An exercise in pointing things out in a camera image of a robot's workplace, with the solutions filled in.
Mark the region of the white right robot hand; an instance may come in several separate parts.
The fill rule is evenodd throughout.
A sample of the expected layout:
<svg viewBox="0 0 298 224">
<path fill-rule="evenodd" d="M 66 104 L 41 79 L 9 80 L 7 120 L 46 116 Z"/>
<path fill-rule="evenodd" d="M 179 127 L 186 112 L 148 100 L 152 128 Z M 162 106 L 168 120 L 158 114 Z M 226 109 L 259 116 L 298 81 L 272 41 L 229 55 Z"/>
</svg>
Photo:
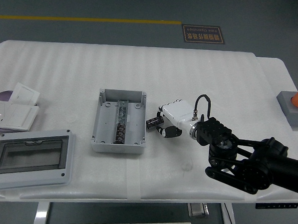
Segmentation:
<svg viewBox="0 0 298 224">
<path fill-rule="evenodd" d="M 194 108 L 186 100 L 176 100 L 173 103 L 162 105 L 159 108 L 159 113 L 171 124 L 166 128 L 156 127 L 164 138 L 174 138 L 181 134 L 187 134 L 196 140 L 196 128 L 199 120 L 193 119 Z"/>
</svg>

